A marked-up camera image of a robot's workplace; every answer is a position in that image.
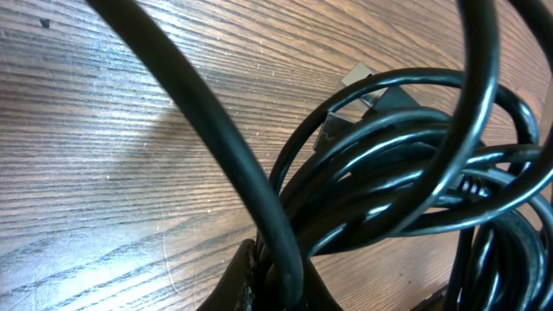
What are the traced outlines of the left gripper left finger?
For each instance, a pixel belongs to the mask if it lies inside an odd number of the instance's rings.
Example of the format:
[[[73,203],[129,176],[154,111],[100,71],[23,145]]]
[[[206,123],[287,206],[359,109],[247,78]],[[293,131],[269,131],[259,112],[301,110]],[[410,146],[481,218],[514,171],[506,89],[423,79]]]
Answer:
[[[197,311],[252,311],[255,250],[252,239],[241,243],[213,292]]]

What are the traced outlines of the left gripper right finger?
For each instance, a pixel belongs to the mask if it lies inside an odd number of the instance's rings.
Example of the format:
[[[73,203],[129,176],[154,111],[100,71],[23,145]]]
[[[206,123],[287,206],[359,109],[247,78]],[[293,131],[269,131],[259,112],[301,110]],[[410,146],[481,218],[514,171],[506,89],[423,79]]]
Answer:
[[[302,298],[297,309],[301,311],[342,311],[310,260],[304,263],[303,272]]]

